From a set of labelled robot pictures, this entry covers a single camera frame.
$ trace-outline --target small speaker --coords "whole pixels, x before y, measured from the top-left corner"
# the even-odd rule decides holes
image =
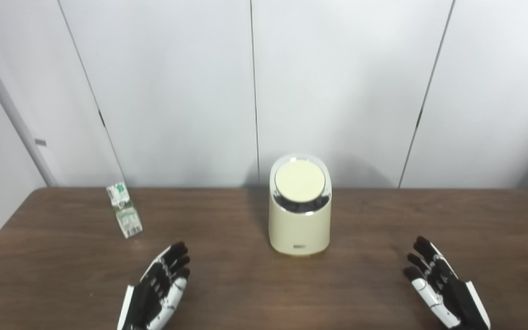
[[[268,232],[280,253],[310,255],[329,245],[331,179],[316,157],[296,154],[278,159],[270,171]]]

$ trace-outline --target robot finger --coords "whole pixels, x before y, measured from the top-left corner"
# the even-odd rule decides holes
[[[435,256],[437,255],[436,249],[434,249],[433,244],[427,240],[427,238],[423,236],[418,236],[417,241],[412,246],[417,252],[419,252],[425,261],[433,267],[433,261]]]
[[[425,276],[428,276],[431,274],[431,267],[427,265],[425,260],[421,259],[420,257],[414,255],[413,253],[409,253],[407,255],[408,261],[410,261],[413,265],[417,266]]]
[[[181,269],[182,267],[185,267],[190,261],[191,261],[191,258],[188,255],[184,255],[183,257],[176,259],[172,263],[170,268],[168,268],[168,270],[170,271],[170,274],[176,273],[179,269]]]
[[[180,257],[182,257],[183,255],[187,253],[188,253],[188,248],[185,246],[185,243],[178,242],[170,246],[170,248],[167,248],[161,254],[160,258],[165,263],[165,265],[170,267],[176,259],[179,259]]]

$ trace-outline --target green and white package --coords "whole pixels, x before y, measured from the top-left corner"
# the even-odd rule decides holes
[[[109,194],[111,199],[111,205],[113,206],[113,211],[115,211],[117,223],[119,223],[123,236],[130,238],[141,232],[142,223],[136,208],[134,208],[134,203],[130,200],[126,184],[119,182],[107,187],[107,194]]]

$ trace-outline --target panel seam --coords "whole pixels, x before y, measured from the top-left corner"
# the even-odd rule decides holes
[[[437,54],[435,55],[435,61],[433,62],[433,68],[431,69],[431,75],[429,76],[429,82],[427,83],[427,88],[425,90],[425,95],[423,96],[423,102],[421,103],[421,110],[419,111],[419,116],[417,117],[417,124],[415,125],[415,131],[412,134],[411,138],[411,144],[409,145],[409,150],[407,152],[407,158],[405,159],[405,164],[402,168],[401,178],[398,181],[398,188],[401,188],[402,180],[405,176],[405,171],[407,171],[407,165],[409,162],[409,157],[411,156],[411,151],[413,150],[413,144],[415,143],[415,137],[417,136],[417,130],[419,130],[419,123],[421,123],[421,117],[423,117],[423,110],[425,109],[425,102],[427,101],[427,95],[429,94],[429,90],[431,88],[431,82],[433,81],[433,75],[435,73],[435,69],[437,67],[437,62],[440,59],[441,49],[444,44],[444,40],[446,39],[446,33],[449,27],[449,21],[451,20],[451,15],[453,13],[453,7],[455,6],[455,0],[451,2],[451,6],[449,7],[449,13],[447,20],[445,22],[444,32],[441,35],[440,40],[440,46],[437,49]]]
[[[107,126],[105,125],[105,120],[103,119],[103,113],[101,113],[101,108],[99,107],[99,103],[97,102],[97,96],[95,96],[95,92],[93,90],[93,86],[91,85],[91,81],[88,78],[88,74],[86,69],[84,68],[83,59],[80,56],[79,48],[77,47],[77,43],[75,41],[75,36],[73,36],[73,32],[71,31],[71,27],[69,26],[69,21],[66,18],[65,15],[65,9],[62,8],[61,0],[56,0],[58,3],[58,7],[60,8],[60,13],[62,14],[62,18],[65,20],[66,29],[69,31],[69,35],[71,36],[71,41],[73,43],[73,47],[75,48],[75,52],[77,53],[77,57],[79,58],[79,63],[82,68],[82,72],[84,73],[84,77],[87,80],[88,89],[91,92],[91,95],[93,96],[93,101],[95,102],[95,107],[97,108],[97,112],[99,113],[99,117],[101,118],[101,124],[103,125],[103,129],[105,129],[105,134],[107,134],[107,139],[109,140],[109,145],[111,145],[111,151],[113,152],[113,156],[115,157],[115,161],[117,161],[117,167],[119,167],[119,171],[121,173],[121,177],[123,178],[123,181],[126,183],[126,176],[123,173],[123,168],[121,167],[121,163],[119,162],[119,157],[117,157],[115,146],[113,146],[113,141],[111,140],[111,135],[109,135],[109,130],[107,129]]]
[[[250,30],[252,34],[252,77],[254,83],[254,115],[256,125],[256,163],[258,164],[258,187],[260,186],[260,142],[258,138],[258,103],[256,102],[256,56],[254,55],[254,18],[252,14],[252,0],[250,0]]]

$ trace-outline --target robotic fingertip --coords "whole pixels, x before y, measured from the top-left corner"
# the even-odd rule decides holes
[[[425,278],[425,276],[423,276],[423,273],[419,271],[417,267],[406,267],[405,269],[402,270],[402,272],[411,282],[419,278],[423,278],[423,279]]]

